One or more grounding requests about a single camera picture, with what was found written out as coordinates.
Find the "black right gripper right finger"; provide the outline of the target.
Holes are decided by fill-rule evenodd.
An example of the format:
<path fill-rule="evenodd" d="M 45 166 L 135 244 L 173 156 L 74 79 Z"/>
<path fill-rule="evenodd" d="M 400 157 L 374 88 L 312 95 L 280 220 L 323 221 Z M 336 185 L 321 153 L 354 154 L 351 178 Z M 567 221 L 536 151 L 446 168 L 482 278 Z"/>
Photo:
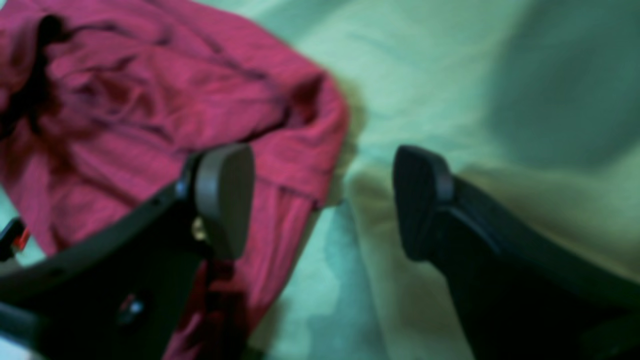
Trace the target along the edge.
<path fill-rule="evenodd" d="M 393 191 L 405 255 L 445 277 L 477 360 L 637 360 L 640 289 L 532 230 L 446 160 L 402 145 Z"/>

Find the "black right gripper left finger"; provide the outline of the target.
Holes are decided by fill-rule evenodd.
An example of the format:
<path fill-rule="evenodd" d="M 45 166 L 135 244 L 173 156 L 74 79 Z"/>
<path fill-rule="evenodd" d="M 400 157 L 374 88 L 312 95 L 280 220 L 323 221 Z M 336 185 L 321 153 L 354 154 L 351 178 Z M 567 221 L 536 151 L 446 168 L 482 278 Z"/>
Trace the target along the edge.
<path fill-rule="evenodd" d="M 244 251 L 247 144 L 192 155 L 180 177 L 82 243 L 1 278 L 3 360 L 160 360 L 205 259 Z"/>

